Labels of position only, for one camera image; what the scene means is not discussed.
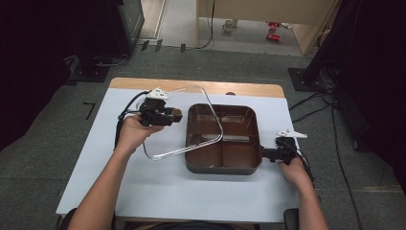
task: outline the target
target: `person's right hand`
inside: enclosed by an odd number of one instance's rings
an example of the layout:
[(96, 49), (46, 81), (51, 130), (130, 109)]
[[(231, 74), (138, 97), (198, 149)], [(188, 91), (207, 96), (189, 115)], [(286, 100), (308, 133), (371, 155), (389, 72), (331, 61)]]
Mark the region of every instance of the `person's right hand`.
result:
[(283, 161), (279, 161), (278, 165), (281, 167), (284, 177), (296, 187), (300, 187), (304, 183), (311, 184), (305, 166), (299, 157), (293, 158), (289, 165), (284, 164)]

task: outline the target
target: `red object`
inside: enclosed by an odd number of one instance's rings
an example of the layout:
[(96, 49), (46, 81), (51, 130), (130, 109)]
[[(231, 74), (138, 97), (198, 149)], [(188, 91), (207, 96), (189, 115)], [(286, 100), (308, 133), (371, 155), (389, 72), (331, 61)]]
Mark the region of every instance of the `red object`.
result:
[(269, 22), (268, 26), (269, 26), (269, 30), (276, 30), (277, 27), (279, 27), (281, 25), (281, 23), (279, 22)]
[(268, 40), (274, 40), (274, 41), (279, 41), (281, 39), (281, 37), (279, 35), (276, 34), (268, 34), (266, 36), (266, 39)]
[(281, 37), (279, 35), (276, 34), (272, 34), (277, 27), (279, 27), (281, 25), (281, 23), (279, 22), (268, 22), (268, 26), (269, 26), (269, 31), (268, 31), (268, 35), (266, 36), (266, 39), (268, 40), (274, 40), (274, 41), (279, 41), (281, 39)]

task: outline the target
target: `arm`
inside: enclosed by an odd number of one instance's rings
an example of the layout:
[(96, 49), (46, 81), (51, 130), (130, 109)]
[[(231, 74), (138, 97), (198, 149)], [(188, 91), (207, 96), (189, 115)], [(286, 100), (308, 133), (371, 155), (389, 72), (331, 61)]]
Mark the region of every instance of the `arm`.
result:
[(289, 165), (283, 162), (279, 162), (278, 164), (285, 178), (292, 182), (299, 192), (299, 228), (301, 230), (328, 229), (316, 191), (305, 172), (305, 167), (301, 159), (296, 157)]
[(116, 149), (80, 203), (68, 229), (110, 229), (129, 157), (150, 134), (163, 129), (141, 126), (140, 120), (138, 116), (125, 118)]

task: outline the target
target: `person's left hand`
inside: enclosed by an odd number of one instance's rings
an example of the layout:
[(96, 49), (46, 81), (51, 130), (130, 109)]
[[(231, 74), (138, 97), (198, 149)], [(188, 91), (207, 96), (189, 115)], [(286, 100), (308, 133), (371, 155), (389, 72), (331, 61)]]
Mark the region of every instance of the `person's left hand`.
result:
[(141, 120), (138, 115), (128, 116), (124, 119), (116, 150), (132, 154), (149, 135), (164, 129), (163, 126), (142, 126)]

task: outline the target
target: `table surface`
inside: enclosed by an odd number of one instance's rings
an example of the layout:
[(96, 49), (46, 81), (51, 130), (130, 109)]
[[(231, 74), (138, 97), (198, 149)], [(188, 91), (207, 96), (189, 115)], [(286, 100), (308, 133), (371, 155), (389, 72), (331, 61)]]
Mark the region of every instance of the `table surface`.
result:
[[(257, 114), (260, 142), (275, 148), (277, 131), (293, 130), (280, 86), (190, 80), (114, 79), (101, 103), (56, 213), (77, 207), (111, 156), (117, 116), (138, 92), (160, 86), (163, 90), (203, 86), (212, 104), (246, 105)], [(237, 96), (224, 95), (234, 92)], [(198, 93), (169, 93), (167, 104), (189, 109), (204, 103)], [(146, 140), (148, 152), (183, 148), (184, 117)], [(184, 154), (149, 160), (142, 148), (131, 156), (116, 205), (124, 220), (201, 219), (230, 222), (282, 222), (283, 211), (298, 207), (294, 187), (279, 167), (265, 158), (252, 175), (197, 174), (185, 167)]]

